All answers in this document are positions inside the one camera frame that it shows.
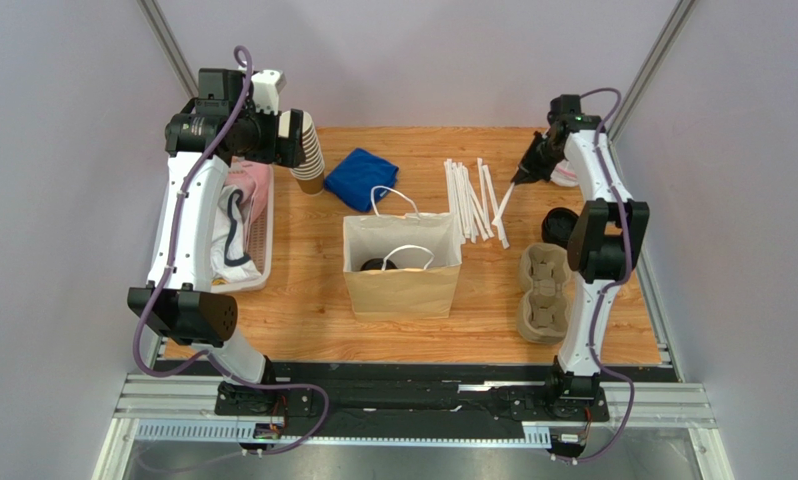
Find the laundry basket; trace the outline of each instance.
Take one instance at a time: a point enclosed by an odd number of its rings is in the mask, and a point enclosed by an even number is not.
[[[269,199],[263,213],[251,224],[248,236],[248,255],[260,272],[260,276],[242,282],[221,283],[213,285],[213,293],[241,292],[245,290],[261,290],[269,280],[272,272],[272,232],[275,220],[275,171],[269,169]]]

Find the paper bag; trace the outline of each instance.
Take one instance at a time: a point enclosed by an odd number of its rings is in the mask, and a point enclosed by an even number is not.
[[[408,200],[413,214],[382,215],[376,190]],[[451,213],[420,213],[408,197],[372,189],[375,215],[343,219],[343,276],[360,319],[446,318],[461,270],[461,227]],[[361,271],[368,260],[388,258],[397,270]]]

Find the folded blue towel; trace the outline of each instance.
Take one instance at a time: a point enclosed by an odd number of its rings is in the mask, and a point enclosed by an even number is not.
[[[325,177],[325,189],[340,197],[349,207],[368,212],[372,209],[369,199],[372,187],[384,185],[393,188],[398,172],[396,165],[362,148],[356,148]],[[387,193],[387,190],[376,191],[375,201],[378,202]]]

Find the wooden tabletop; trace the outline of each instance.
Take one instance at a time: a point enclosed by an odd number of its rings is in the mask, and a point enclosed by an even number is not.
[[[443,161],[470,168],[476,157],[490,165],[502,197],[532,140],[525,128],[325,128],[319,139],[328,171],[360,147],[399,167],[396,188],[421,211],[448,211]],[[343,279],[342,219],[360,215],[328,192],[307,196],[289,172],[275,170],[275,232],[266,288],[235,294],[239,327],[272,360],[549,363],[559,349],[528,343],[515,314],[523,295],[517,283],[520,254],[541,241],[541,220],[551,208],[579,212],[577,188],[537,183],[515,189],[504,215],[511,248],[498,241],[463,246],[463,265],[452,314],[442,320],[359,321]],[[403,214],[408,205],[388,195],[379,210]],[[570,285],[573,298],[573,283]],[[191,350],[169,344],[165,355]],[[650,319],[633,278],[615,300],[602,359],[612,364],[660,362]]]

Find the gray wall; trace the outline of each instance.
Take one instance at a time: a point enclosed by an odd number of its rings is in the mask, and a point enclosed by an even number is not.
[[[701,0],[617,150],[736,477],[798,478],[798,1]]]
[[[562,93],[626,90],[675,0],[159,4],[192,69],[242,43],[317,125],[534,126]]]
[[[184,101],[135,2],[0,2],[0,478],[91,475]]]

